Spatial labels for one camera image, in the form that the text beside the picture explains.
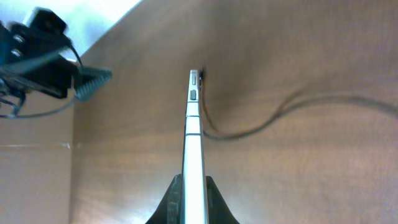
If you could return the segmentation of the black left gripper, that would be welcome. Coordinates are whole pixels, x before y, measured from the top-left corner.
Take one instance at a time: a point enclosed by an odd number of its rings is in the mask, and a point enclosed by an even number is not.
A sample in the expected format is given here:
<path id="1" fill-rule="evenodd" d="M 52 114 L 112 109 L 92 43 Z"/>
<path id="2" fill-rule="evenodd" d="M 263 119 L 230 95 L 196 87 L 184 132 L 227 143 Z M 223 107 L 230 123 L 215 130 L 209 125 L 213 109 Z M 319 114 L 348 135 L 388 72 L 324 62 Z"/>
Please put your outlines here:
<path id="1" fill-rule="evenodd" d="M 1 26 L 1 96 L 23 97 L 39 91 L 64 99 L 69 89 L 75 98 L 88 101 L 112 79 L 110 70 L 81 67 L 61 53 L 75 51 L 65 35 L 67 24 L 50 9 L 36 7 L 29 22 Z"/>

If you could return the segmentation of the black Samsung smartphone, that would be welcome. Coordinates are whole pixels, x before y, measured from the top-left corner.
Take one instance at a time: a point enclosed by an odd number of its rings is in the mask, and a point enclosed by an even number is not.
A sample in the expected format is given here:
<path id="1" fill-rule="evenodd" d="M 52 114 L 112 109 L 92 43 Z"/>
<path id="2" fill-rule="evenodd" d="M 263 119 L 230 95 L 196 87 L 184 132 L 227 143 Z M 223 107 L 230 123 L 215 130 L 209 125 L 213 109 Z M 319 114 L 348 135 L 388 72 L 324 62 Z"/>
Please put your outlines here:
<path id="1" fill-rule="evenodd" d="M 191 70 L 185 112 L 180 221 L 186 224 L 209 222 L 199 90 L 200 72 Z"/>

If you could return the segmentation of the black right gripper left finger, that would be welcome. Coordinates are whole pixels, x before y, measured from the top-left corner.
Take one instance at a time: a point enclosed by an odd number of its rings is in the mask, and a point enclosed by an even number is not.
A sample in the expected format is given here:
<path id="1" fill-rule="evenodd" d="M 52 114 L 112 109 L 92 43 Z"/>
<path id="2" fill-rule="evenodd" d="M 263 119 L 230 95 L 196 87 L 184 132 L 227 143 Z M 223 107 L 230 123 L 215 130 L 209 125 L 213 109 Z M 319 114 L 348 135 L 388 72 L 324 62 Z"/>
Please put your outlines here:
<path id="1" fill-rule="evenodd" d="M 155 212 L 146 224 L 179 224 L 182 175 L 175 175 Z"/>

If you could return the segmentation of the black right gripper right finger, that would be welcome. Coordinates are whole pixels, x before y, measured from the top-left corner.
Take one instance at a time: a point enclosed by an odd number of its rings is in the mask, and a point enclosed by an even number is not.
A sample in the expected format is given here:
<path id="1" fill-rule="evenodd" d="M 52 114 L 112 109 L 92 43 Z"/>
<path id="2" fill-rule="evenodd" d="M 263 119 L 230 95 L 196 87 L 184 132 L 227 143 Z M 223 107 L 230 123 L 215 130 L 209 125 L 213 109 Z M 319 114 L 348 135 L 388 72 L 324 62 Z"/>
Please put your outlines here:
<path id="1" fill-rule="evenodd" d="M 239 224 L 212 177 L 206 176 L 209 224 Z"/>

